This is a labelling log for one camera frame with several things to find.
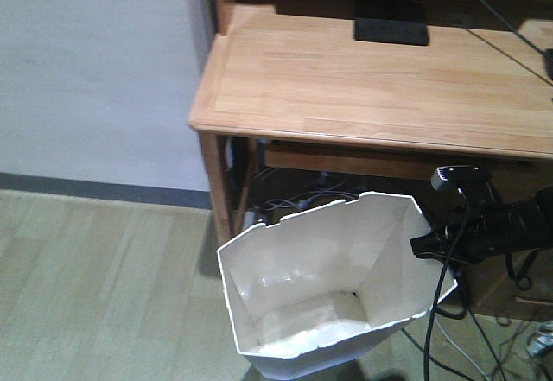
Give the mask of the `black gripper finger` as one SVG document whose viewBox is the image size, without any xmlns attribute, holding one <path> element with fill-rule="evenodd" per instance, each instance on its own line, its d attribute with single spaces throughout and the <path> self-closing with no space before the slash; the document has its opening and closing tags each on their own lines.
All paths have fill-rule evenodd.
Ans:
<svg viewBox="0 0 553 381">
<path fill-rule="evenodd" d="M 448 254 L 448 243 L 437 233 L 429 233 L 410 239 L 412 253 L 419 259 L 444 260 Z"/>
</svg>

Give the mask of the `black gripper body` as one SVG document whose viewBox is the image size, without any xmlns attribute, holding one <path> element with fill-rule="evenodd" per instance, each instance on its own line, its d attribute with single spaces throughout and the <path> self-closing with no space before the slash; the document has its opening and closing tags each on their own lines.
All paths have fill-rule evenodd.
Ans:
<svg viewBox="0 0 553 381">
<path fill-rule="evenodd" d="M 512 222 L 504 207 L 488 207 L 480 216 L 471 218 L 462 226 L 466 206 L 454 209 L 444 226 L 445 252 L 454 247 L 452 258 L 467 264 L 476 264 L 491 256 L 512 252 Z"/>
</svg>

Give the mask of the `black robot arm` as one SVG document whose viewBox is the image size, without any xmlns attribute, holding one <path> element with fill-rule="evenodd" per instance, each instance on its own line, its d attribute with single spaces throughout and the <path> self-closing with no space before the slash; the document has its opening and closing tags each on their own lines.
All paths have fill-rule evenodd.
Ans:
<svg viewBox="0 0 553 381">
<path fill-rule="evenodd" d="M 410 240 L 418 258 L 464 264 L 488 257 L 552 247 L 552 187 L 533 197 L 504 204 L 484 200 L 458 206 L 446 223 Z"/>
</svg>

